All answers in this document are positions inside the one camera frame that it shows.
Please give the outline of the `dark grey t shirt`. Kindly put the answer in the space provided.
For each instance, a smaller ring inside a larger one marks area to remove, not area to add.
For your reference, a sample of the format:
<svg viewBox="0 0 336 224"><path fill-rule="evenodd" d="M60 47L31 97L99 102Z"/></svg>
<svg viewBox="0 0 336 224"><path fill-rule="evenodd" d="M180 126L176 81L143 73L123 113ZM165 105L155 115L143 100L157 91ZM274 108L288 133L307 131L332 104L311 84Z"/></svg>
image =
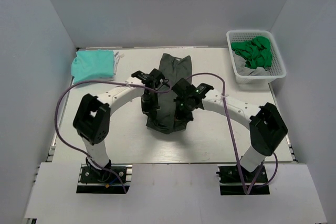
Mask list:
<svg viewBox="0 0 336 224"><path fill-rule="evenodd" d="M186 79L192 75L192 59L190 56L177 58L164 53L160 60L159 71L163 73L171 85L175 85L180 79ZM175 98L176 94L173 91L158 94L160 109L155 116L148 117L146 122L148 128L163 134L186 129L186 122L175 120Z"/></svg>

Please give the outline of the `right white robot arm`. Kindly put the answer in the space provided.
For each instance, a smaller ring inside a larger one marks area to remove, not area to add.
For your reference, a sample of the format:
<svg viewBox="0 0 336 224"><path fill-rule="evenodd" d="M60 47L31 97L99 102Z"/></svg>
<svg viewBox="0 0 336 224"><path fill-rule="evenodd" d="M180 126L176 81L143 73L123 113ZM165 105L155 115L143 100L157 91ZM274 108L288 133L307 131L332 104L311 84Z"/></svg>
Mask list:
<svg viewBox="0 0 336 224"><path fill-rule="evenodd" d="M205 83L195 87L183 78L172 87L172 91L176 94L177 121L192 121L192 112L202 109L221 114L249 130L250 147L239 160L237 168L238 177L245 182L255 177L257 166L275 152L288 134L278 109L269 102L262 106L248 104L224 97Z"/></svg>

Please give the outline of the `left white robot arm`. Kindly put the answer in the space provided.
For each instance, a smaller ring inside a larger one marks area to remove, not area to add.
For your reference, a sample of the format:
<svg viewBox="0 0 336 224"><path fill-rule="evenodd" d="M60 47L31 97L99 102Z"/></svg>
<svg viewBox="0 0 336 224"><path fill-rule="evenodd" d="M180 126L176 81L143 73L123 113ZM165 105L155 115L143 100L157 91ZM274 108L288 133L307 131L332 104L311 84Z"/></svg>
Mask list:
<svg viewBox="0 0 336 224"><path fill-rule="evenodd" d="M93 176L101 182L110 178L111 161L107 155L105 138L110 128L110 117L131 100L140 97L144 103L143 113L156 112L158 95L171 90L169 80L162 72L153 69L149 74L134 72L125 82L112 82L115 87L99 95L86 94L79 104L73 126L82 138Z"/></svg>

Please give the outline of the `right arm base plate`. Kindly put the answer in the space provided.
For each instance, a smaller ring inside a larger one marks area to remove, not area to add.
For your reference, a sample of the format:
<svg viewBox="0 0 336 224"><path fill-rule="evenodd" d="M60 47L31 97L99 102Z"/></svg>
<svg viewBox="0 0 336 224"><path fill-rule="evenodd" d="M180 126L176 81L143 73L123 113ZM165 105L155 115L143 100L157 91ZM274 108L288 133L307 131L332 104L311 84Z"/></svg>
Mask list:
<svg viewBox="0 0 336 224"><path fill-rule="evenodd" d="M255 184L253 185L250 195L269 195L269 186L263 186L268 181L266 169L264 166L258 166L252 173L242 168L243 179L248 190L254 177L258 174ZM242 183L240 180L237 166L219 166L216 172L219 178L220 195L221 196L243 196L245 195Z"/></svg>

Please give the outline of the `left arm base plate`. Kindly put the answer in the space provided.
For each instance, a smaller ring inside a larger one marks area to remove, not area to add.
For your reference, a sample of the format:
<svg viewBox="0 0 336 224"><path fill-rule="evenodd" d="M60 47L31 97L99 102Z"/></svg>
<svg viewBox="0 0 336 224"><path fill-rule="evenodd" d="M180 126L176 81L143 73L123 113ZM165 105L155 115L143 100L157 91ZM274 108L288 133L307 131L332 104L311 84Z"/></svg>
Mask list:
<svg viewBox="0 0 336 224"><path fill-rule="evenodd" d="M120 176L127 193L131 185L132 165L114 164L111 168ZM125 191L115 174L104 172L104 174L99 177L88 165L82 164L76 193L122 195L125 194Z"/></svg>

